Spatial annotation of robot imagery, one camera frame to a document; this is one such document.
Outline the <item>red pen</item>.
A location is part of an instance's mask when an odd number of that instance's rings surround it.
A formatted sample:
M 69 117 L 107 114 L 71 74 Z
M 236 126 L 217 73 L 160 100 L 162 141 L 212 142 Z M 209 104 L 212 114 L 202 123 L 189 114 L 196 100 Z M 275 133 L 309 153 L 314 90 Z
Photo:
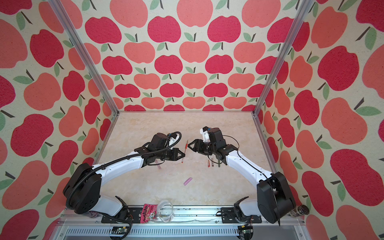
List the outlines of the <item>red pen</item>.
M 182 164 L 184 163 L 184 158 L 185 158 L 185 156 L 186 156 L 186 151 L 187 151 L 187 148 L 188 148 L 188 144 L 189 144 L 189 140 L 187 140 L 186 145 L 185 145 L 184 156 L 183 156 L 183 158 L 182 158 Z

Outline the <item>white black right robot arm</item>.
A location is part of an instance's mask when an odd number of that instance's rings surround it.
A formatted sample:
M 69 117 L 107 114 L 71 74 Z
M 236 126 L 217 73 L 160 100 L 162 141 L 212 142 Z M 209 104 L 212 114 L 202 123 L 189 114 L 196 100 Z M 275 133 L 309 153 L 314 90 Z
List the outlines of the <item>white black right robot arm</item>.
M 286 177 L 280 173 L 267 171 L 246 158 L 239 147 L 227 144 L 219 128 L 200 129 L 202 139 L 188 144 L 195 153 L 214 155 L 222 164 L 238 171 L 256 188 L 257 199 L 244 197 L 234 204 L 235 218 L 246 223 L 251 216 L 263 216 L 269 223 L 279 223 L 280 219 L 297 205 Z

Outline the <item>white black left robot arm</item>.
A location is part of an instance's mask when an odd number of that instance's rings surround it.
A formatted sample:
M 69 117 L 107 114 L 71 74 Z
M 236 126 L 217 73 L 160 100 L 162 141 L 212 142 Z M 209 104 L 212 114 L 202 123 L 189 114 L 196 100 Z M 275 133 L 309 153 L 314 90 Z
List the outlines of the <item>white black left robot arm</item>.
M 79 165 L 63 189 L 66 208 L 79 215 L 89 211 L 111 217 L 122 215 L 126 203 L 119 197 L 102 196 L 102 186 L 130 171 L 182 159 L 185 154 L 175 147 L 181 138 L 180 132 L 157 133 L 150 142 L 124 157 L 99 165 Z

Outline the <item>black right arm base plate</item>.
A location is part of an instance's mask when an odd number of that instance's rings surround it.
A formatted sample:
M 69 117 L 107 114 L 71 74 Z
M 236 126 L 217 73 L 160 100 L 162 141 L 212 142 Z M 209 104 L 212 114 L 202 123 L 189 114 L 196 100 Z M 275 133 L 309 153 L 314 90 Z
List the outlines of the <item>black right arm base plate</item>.
M 261 224 L 263 222 L 261 216 L 245 216 L 235 207 L 221 208 L 216 215 L 221 217 L 223 224 Z

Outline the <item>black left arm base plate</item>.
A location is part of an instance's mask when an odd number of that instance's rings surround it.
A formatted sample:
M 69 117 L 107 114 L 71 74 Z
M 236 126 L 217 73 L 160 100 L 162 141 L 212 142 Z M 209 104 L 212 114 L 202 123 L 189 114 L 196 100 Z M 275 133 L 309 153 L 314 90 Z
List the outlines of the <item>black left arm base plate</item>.
M 142 209 L 143 207 L 123 207 L 116 216 L 113 216 L 113 219 L 103 216 L 101 222 L 103 224 L 120 224 L 120 222 L 115 221 L 115 219 L 118 219 L 132 222 L 133 224 L 139 224 Z

